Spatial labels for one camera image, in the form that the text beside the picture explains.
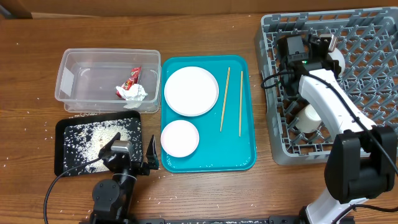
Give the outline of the grey bowl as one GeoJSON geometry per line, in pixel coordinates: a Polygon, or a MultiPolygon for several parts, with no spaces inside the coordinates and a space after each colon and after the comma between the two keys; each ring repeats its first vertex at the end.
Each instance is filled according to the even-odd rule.
{"type": "Polygon", "coordinates": [[[337,60],[338,61],[338,64],[339,64],[339,66],[341,68],[341,71],[338,74],[338,78],[341,78],[343,72],[345,71],[345,65],[346,65],[343,54],[340,52],[340,50],[335,49],[332,52],[328,52],[327,58],[330,59],[330,60],[337,60]]]}

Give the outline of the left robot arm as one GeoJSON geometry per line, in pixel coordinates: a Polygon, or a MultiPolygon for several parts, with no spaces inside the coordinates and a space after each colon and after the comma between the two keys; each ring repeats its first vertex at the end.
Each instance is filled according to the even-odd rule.
{"type": "Polygon", "coordinates": [[[132,143],[120,140],[117,133],[99,151],[99,158],[113,173],[111,179],[99,181],[93,188],[93,211],[89,222],[136,224],[138,219],[129,213],[132,193],[138,175],[149,175],[150,165],[134,162],[132,143]]]}

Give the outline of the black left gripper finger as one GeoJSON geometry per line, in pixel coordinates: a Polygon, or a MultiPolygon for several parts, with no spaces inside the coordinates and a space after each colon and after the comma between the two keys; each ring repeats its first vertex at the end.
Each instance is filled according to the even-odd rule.
{"type": "Polygon", "coordinates": [[[115,141],[120,140],[121,133],[116,133],[115,136],[105,145],[103,146],[98,153],[98,157],[102,159],[107,152],[111,151],[111,146],[115,141]]]}
{"type": "Polygon", "coordinates": [[[158,170],[159,169],[159,159],[157,157],[157,151],[155,148],[155,136],[152,135],[150,139],[149,146],[147,148],[146,152],[146,158],[147,158],[147,165],[149,166],[149,169],[152,170],[158,170]]]}

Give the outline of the white paper cup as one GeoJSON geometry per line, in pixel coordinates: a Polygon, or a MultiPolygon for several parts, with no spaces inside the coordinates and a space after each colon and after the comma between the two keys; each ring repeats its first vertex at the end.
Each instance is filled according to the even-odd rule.
{"type": "Polygon", "coordinates": [[[318,129],[322,120],[312,105],[307,105],[297,115],[295,127],[303,133],[312,133],[318,129]]]}

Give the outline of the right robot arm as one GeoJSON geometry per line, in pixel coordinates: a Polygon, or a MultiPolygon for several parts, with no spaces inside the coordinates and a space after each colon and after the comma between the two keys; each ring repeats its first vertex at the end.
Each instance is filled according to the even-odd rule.
{"type": "MultiPolygon", "coordinates": [[[[394,186],[397,134],[365,117],[337,84],[345,63],[334,35],[286,35],[277,41],[279,71],[261,88],[277,85],[304,97],[333,140],[326,189],[297,216],[270,223],[350,223],[394,186]]],[[[171,172],[246,170],[256,160],[247,66],[235,55],[175,57],[162,71],[162,163],[171,172]]]]}

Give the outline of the large pink plate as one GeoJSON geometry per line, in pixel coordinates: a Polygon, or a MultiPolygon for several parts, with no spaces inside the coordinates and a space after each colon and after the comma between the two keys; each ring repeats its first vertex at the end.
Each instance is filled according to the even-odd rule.
{"type": "Polygon", "coordinates": [[[164,87],[167,105],[182,116],[200,116],[214,107],[219,97],[215,77],[201,67],[183,67],[168,77],[164,87]]]}

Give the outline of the white tissue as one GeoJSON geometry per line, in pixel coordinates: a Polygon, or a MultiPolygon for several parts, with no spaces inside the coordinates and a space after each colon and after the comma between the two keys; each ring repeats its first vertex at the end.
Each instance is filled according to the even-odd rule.
{"type": "Polygon", "coordinates": [[[128,101],[142,101],[147,93],[142,85],[133,84],[130,89],[124,91],[123,95],[123,98],[128,101]]]}

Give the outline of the red snack wrapper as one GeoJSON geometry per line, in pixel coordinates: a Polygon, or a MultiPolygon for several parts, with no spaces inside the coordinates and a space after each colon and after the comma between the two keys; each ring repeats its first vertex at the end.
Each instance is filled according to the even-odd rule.
{"type": "Polygon", "coordinates": [[[120,98],[122,97],[122,96],[121,96],[121,91],[122,91],[122,90],[129,90],[134,84],[137,84],[137,83],[138,83],[138,79],[139,79],[141,70],[142,70],[142,67],[133,68],[133,69],[131,70],[131,75],[130,75],[130,77],[127,79],[127,81],[124,82],[121,86],[117,86],[117,88],[116,88],[116,95],[117,95],[118,97],[120,97],[120,98]]]}

